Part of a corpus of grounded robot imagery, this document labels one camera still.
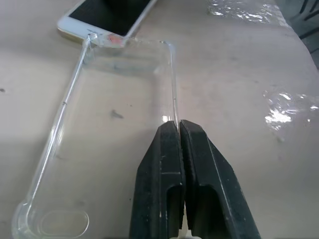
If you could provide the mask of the clear crumpled plastic wrap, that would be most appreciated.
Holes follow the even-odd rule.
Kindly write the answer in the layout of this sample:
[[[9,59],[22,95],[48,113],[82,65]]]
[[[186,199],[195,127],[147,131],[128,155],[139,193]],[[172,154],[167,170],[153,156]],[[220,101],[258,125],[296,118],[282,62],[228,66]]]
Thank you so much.
[[[297,131],[319,134],[319,96],[273,90],[265,91],[263,97],[268,106],[265,123],[279,142]]]
[[[283,27],[290,27],[275,0],[207,0],[207,13]]]

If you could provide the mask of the dark chair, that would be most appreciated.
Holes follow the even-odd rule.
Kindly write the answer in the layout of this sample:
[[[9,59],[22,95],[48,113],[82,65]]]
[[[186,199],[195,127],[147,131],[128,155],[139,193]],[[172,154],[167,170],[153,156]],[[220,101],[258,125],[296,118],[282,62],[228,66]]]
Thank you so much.
[[[290,22],[295,33],[308,49],[319,70],[319,0],[293,0],[297,12]]]

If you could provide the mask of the white smartphone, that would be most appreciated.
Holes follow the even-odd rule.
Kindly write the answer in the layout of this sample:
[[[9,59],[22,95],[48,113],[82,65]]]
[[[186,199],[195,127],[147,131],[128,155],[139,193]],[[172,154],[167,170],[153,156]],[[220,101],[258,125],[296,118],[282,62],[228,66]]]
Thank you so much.
[[[80,0],[57,23],[67,35],[131,37],[158,0]]]

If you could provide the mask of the clear plastic phone case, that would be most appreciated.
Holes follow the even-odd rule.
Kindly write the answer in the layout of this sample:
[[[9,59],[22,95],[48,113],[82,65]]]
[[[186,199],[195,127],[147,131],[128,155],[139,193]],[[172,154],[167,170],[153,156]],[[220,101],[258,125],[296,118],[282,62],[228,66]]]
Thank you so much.
[[[13,239],[129,239],[138,166],[177,121],[171,43],[88,35]]]

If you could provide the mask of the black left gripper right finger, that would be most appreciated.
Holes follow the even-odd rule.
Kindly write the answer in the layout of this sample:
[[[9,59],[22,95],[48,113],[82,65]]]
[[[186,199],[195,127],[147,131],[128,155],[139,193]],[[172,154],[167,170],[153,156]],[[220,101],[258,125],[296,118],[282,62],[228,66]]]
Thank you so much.
[[[188,229],[200,239],[261,239],[233,168],[204,129],[179,123]]]

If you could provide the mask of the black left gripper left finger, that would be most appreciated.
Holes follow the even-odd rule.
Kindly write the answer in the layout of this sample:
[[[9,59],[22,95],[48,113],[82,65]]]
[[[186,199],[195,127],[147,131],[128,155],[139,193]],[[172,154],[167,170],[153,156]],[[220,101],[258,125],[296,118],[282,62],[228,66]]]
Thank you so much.
[[[182,228],[185,172],[173,121],[158,127],[138,166],[129,239],[171,239]]]

